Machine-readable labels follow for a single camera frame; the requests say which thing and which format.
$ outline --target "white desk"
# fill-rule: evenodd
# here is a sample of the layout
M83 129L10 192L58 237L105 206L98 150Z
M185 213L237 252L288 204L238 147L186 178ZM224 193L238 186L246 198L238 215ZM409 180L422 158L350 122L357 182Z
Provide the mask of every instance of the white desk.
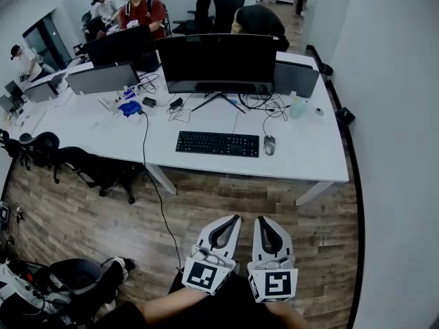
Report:
M290 53L278 53L278 60L311 65L317 69L312 58ZM90 68L90 64L79 68ZM79 71L77 67L69 72ZM164 105L173 95L167 92L164 78L154 82L160 86L153 97L158 105ZM115 118L98 102L101 97L115 98L115 93L86 96L73 95L63 107L49 106L45 116L38 123L34 135L53 132L60 138L60 147L81 147L90 154L143 163L143 138L146 130L145 116L134 115L129 119ZM175 99L187 95L177 95ZM141 103L142 97L136 100ZM286 105L290 97L283 97ZM193 109L204 102L204 95L194 94L185 105ZM324 116L316 114L321 108ZM281 117L268 119L265 124L267 134L276 138L276 151L267 156L263 150L264 111L253 110L240 114L235 128L236 134L252 134L260 137L259 158L242 158L205 154L176 152L178 134L181 130L194 132L231 133L238 110L229 103L217 99L191 113L189 123L169 122L167 107L148 108L150 126L145 144L147 169L171 194L176 194L175 186L167 179L159 166L214 171L261 177L314 180L317 184L296 200L300 206L321 193L334 182L347 182L348 171L340 132L329 100L327 90L320 77L309 100L307 111L301 119L285 122Z
M47 77L41 78L33 83L27 82L23 87L23 90L28 89L32 86L39 85L43 82L47 82L51 80L55 75L66 73L67 75L74 72L85 71L86 69L92 69L93 63L88 62L85 64L79 64L76 67L72 67L71 69L65 69L58 71L54 74L48 75ZM67 83L65 79L60 84L61 89L65 89L67 87ZM71 89L66 89L65 92L60 94L60 97L69 96L71 94ZM23 113L18 117L12 117L12 120L9 123L3 123L2 129L6 130L11 138L15 138L18 140L20 135L24 133L29 133L34 135L35 129L38 127L38 124L41 122L46 112L50 108L55 108L57 103L61 99L57 99L55 101L45 101L42 103L30 103L29 101L25 103L23 106Z

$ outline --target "man in red shirt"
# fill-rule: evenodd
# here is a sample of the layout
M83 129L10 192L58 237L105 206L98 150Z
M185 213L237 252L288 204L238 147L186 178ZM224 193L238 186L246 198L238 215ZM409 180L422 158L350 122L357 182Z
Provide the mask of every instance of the man in red shirt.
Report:
M137 20L139 25L149 25L154 40L166 38L165 28L161 23L166 19L165 6L160 0L152 0L152 9L149 11L147 0L125 0L129 5L123 6L119 12L121 28L126 29L130 21Z

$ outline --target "leg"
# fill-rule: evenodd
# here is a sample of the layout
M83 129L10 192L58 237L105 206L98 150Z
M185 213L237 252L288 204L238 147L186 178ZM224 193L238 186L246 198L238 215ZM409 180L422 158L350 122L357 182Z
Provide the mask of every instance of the leg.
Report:
M334 182L318 182L296 200L296 206L302 206L303 204L306 204L318 194L328 189L332 184L334 184Z
M146 164L146 169L163 185L166 191L171 195L177 195L177 188L171 183L167 176L162 172L159 166L155 164Z
M59 165L58 163L56 163L56 164L54 165L54 181L55 181L56 184L59 184L59 183L60 183L60 180L56 177L57 174L58 174L58 169L59 169L59 168L60 168L60 165Z
M121 184L123 188L125 189L126 195L128 195L128 203L130 205L133 205L133 203L136 202L136 199L134 198L134 195L132 194L131 185L128 181L125 179L121 180Z

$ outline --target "charger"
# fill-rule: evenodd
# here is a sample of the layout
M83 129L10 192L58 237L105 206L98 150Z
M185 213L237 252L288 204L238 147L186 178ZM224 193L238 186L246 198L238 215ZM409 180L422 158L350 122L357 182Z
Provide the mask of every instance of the charger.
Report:
M173 103L171 103L171 104L169 105L169 107L170 107L172 110L175 110L176 108L181 107L182 104L183 104L183 99L182 99L181 97L179 97L177 100L175 100Z
M142 101L142 104L153 108L157 104L157 101L154 99L151 99L150 97L145 97Z

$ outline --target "office chair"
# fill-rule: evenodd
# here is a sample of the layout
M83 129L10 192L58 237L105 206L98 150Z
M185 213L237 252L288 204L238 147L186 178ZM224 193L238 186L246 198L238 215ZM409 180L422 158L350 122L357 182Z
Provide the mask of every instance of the office chair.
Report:
M195 19L186 21L174 21L179 24L173 30L176 34L184 34L190 36L194 34L207 34L213 27L213 16L209 17L209 8L212 0L198 0L196 11L188 11L188 14L193 14Z
M57 178L60 165L65 163L74 171L89 188L100 187L99 196L106 196L108 190L120 183L128 195L128 203L135 203L129 181L137 172L137 164L102 158L89 154L79 147L59 149L54 155L54 181Z
M0 130L0 144L11 158L18 158L24 152L20 143L17 140L11 139L9 133L5 130Z
M235 13L244 6L246 0L213 0L216 8L213 33L231 33Z
M83 22L82 31L87 41L95 40L99 32L107 32L107 27L100 16L92 19L91 13L87 12L81 21Z
M27 170L30 170L30 163L38 167L51 168L54 153L60 146L60 139L51 132L44 132L35 138L28 133L24 133L19 138L19 143L22 147L20 163L23 166L23 161Z

